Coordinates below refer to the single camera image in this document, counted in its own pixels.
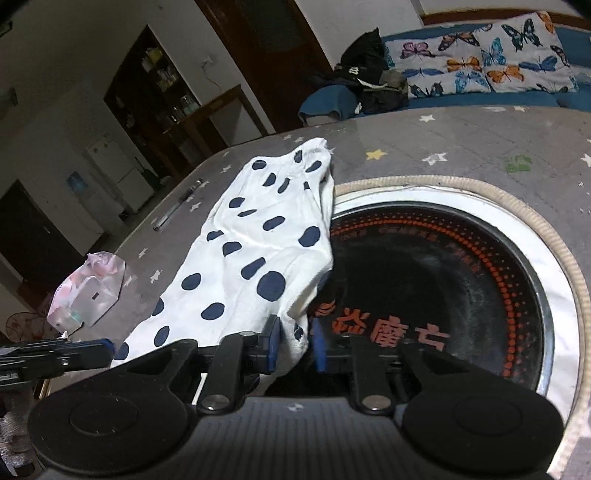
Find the beige corded trim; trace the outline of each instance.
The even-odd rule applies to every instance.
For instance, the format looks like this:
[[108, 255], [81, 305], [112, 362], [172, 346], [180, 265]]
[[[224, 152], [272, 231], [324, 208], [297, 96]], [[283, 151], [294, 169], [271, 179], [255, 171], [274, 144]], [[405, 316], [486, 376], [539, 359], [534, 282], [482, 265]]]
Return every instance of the beige corded trim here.
[[580, 356], [579, 378], [573, 408], [566, 424], [563, 439], [548, 472], [553, 477], [560, 478], [579, 440], [579, 432], [586, 420], [591, 393], [591, 367], [589, 365], [591, 361], [591, 352], [589, 351], [591, 349], [591, 300], [587, 284], [577, 261], [558, 233], [539, 213], [513, 195], [480, 180], [439, 175], [381, 177], [336, 185], [335, 196], [339, 197], [346, 193], [379, 187], [408, 185], [439, 186], [466, 190], [500, 205], [538, 234], [564, 271], [573, 291], [577, 318], [579, 319]]

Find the pile of clothes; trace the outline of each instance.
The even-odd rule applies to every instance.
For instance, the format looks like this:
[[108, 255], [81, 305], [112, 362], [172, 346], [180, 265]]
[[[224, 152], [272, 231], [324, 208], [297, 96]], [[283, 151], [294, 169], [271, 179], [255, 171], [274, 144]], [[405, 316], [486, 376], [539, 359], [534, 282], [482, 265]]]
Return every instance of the pile of clothes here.
[[406, 77], [388, 70], [384, 44], [379, 29], [364, 33], [355, 40], [340, 58], [330, 74], [317, 75], [317, 85], [344, 85], [359, 102], [355, 113], [390, 112], [408, 106]]

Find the wooden door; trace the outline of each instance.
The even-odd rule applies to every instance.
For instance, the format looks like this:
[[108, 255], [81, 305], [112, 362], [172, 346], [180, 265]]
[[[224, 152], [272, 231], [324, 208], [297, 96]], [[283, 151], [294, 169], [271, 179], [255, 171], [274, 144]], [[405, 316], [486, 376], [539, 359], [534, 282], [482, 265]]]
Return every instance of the wooden door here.
[[195, 0], [277, 132], [302, 126], [310, 76], [330, 64], [294, 0]]
[[0, 232], [0, 253], [45, 292], [53, 292], [84, 261], [19, 181], [0, 198]]

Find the pink butterfly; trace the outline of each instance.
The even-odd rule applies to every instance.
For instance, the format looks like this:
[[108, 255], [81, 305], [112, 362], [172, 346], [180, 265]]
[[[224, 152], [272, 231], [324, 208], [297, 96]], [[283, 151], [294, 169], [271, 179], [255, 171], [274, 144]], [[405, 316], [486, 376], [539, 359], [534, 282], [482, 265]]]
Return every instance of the pink butterfly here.
[[414, 57], [414, 56], [421, 56], [421, 57], [435, 57], [435, 55], [433, 55], [429, 50], [429, 45], [427, 44], [427, 42], [419, 42], [417, 44], [414, 44], [413, 42], [409, 41], [406, 42], [403, 46], [402, 46], [402, 53], [400, 54], [400, 58], [401, 59], [407, 59], [409, 57]]

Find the door frame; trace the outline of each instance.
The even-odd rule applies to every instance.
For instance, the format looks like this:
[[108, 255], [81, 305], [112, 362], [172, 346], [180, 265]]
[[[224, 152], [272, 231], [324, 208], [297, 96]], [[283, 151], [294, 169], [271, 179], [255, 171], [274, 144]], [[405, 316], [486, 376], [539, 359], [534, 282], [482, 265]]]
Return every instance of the door frame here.
[[[305, 41], [311, 45], [316, 57], [320, 61], [320, 67], [325, 73], [332, 72], [330, 62], [326, 58], [324, 50], [322, 50], [318, 39], [314, 35], [314, 32], [304, 17], [304, 14], [301, 12], [300, 7], [298, 7], [295, 0], [285, 1], [294, 13], [295, 19], [300, 26], [301, 33]], [[195, 0], [195, 3], [201, 9], [201, 12], [203, 15], [205, 15], [210, 25], [215, 30], [217, 36], [220, 38], [220, 40], [222, 40], [223, 45], [230, 53], [230, 56], [238, 66], [238, 69], [242, 72], [247, 84], [254, 92], [257, 100], [261, 104], [262, 109], [273, 125], [273, 128], [277, 132], [283, 131], [281, 128], [281, 121], [275, 118], [273, 115], [273, 99], [268, 97], [264, 86], [257, 81], [254, 59], [252, 59], [249, 55], [248, 48], [245, 48], [245, 43], [249, 43], [254, 39], [251, 38], [249, 32], [246, 31], [236, 32], [235, 30], [232, 30], [233, 34], [228, 35], [228, 30], [226, 29], [226, 15], [224, 14], [222, 6], [219, 5], [219, 3], [207, 0]]]

